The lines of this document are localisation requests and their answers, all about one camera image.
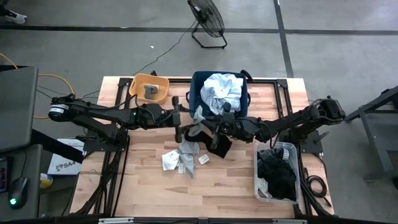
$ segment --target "electric fan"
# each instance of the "electric fan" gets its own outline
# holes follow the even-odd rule
[[[224,22],[223,18],[218,12],[217,7],[211,0],[188,0],[188,4],[191,7],[193,15],[197,19],[197,24],[192,31],[192,38],[198,42],[200,47],[206,49],[224,49],[227,46],[227,42],[224,37]],[[222,37],[225,45],[223,46],[211,46],[207,47],[200,43],[200,41],[195,37],[194,33],[198,30],[199,24],[202,28],[214,38]]]

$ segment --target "orange basket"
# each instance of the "orange basket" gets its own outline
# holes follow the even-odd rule
[[[157,85],[159,89],[154,93],[154,99],[148,100],[145,98],[145,85]],[[149,103],[163,104],[167,100],[167,93],[169,92],[169,80],[164,77],[157,77],[154,75],[138,74],[132,80],[129,93],[131,96],[137,94],[138,100]]]

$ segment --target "wooden tabletop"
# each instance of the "wooden tabletop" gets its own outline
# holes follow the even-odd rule
[[[98,104],[113,106],[120,77],[104,77]],[[308,105],[302,78],[288,78],[290,100],[296,112]],[[179,96],[180,103],[188,107],[185,93],[189,83],[171,83],[169,98],[162,105],[172,109],[171,97]],[[248,116],[274,120],[278,118],[274,87],[268,84],[249,84],[251,105]],[[284,114],[287,114],[282,99]],[[188,113],[181,114],[182,125],[192,122]],[[161,155],[178,148],[174,141],[174,128],[129,132],[130,150],[126,173],[116,216],[123,217],[211,217],[211,218],[293,218],[293,208],[285,203],[264,203],[254,196],[253,151],[254,143],[234,141],[224,159],[209,153],[200,144],[200,155],[207,154],[210,161],[201,165],[195,156],[195,178],[188,174],[162,170]],[[71,212],[77,211],[98,186],[103,163],[103,152],[92,153],[83,161]],[[322,163],[311,154],[303,154],[303,164],[310,175],[325,180]],[[331,201],[329,192],[326,196]],[[318,200],[330,213],[333,209]]]

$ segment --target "gray floor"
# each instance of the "gray floor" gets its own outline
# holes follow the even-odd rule
[[[398,1],[280,0],[286,29],[397,30]],[[227,28],[278,28],[272,0],[215,0]],[[194,21],[185,0],[11,0],[29,25],[189,27]],[[0,30],[0,52],[18,65],[66,78],[77,95],[98,90],[105,75],[136,72],[178,41],[178,32],[46,32]],[[217,43],[206,34],[204,42]],[[286,77],[279,34],[227,33],[224,50],[204,50],[186,35],[181,44],[143,72],[189,76],[197,70],[246,69],[255,77]],[[397,85],[398,35],[288,35],[294,76],[304,78],[308,97],[338,99],[347,113]],[[39,85],[68,92],[58,80]],[[36,113],[46,114],[49,99],[38,95]],[[34,127],[55,138],[82,134],[81,127],[35,120]],[[322,127],[328,181],[337,215],[398,223],[398,190],[389,181],[365,184],[380,169],[362,124]],[[59,214],[68,190],[42,211]]]

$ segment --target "yellow cable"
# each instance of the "yellow cable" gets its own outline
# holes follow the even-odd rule
[[[17,65],[15,65],[14,62],[12,62],[11,59],[7,58],[7,57],[6,57],[4,54],[2,54],[2,53],[0,53],[0,55],[1,55],[2,57],[4,57],[7,61],[9,61],[9,62],[15,67],[15,69],[18,69]],[[75,91],[73,91],[73,88],[72,88],[71,84],[69,84],[69,82],[68,82],[66,79],[64,79],[64,78],[62,78],[62,77],[60,77],[60,76],[58,76],[58,75],[52,75],[52,74],[39,74],[39,76],[40,76],[40,77],[53,77],[53,78],[61,79],[62,81],[64,81],[64,82],[69,86],[70,91],[71,91],[73,94],[75,94]],[[47,119],[47,118],[49,118],[49,117],[48,117],[48,116],[33,116],[33,118],[36,118],[36,119]]]

